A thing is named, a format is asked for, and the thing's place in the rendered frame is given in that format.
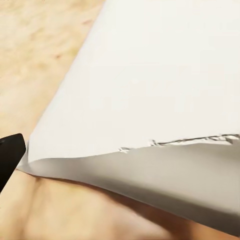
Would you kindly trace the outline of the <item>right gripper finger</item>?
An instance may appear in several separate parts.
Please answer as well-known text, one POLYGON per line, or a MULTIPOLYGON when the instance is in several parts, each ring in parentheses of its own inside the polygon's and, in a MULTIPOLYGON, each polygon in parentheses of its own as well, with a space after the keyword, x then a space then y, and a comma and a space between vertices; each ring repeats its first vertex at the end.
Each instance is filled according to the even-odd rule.
POLYGON ((22 133, 0 138, 0 193, 26 152, 22 133))

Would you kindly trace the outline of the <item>paper coffee filter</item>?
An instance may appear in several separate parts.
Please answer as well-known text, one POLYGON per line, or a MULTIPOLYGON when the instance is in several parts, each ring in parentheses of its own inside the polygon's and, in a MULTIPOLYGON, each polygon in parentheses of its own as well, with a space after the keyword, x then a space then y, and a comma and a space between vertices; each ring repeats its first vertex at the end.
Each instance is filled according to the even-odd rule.
POLYGON ((25 146, 17 170, 240 238, 240 0, 105 0, 25 146))

